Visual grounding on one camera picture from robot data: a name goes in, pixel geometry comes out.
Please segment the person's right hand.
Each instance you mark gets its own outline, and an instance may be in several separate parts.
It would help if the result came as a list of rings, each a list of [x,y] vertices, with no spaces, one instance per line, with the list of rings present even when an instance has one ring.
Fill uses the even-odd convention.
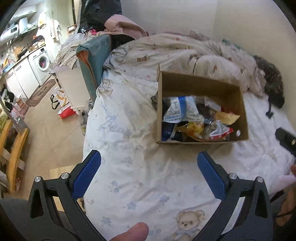
[[[291,172],[289,175],[279,176],[279,183],[276,186],[277,190],[286,190],[287,197],[282,204],[279,217],[276,218],[276,223],[279,226],[284,226],[287,224],[292,214],[288,214],[295,209],[295,165],[290,168]]]

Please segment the person's left hand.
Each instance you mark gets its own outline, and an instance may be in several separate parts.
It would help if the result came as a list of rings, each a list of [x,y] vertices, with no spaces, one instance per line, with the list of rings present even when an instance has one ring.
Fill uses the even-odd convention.
[[[143,222],[132,226],[128,231],[119,234],[110,241],[145,241],[149,234],[149,227]]]

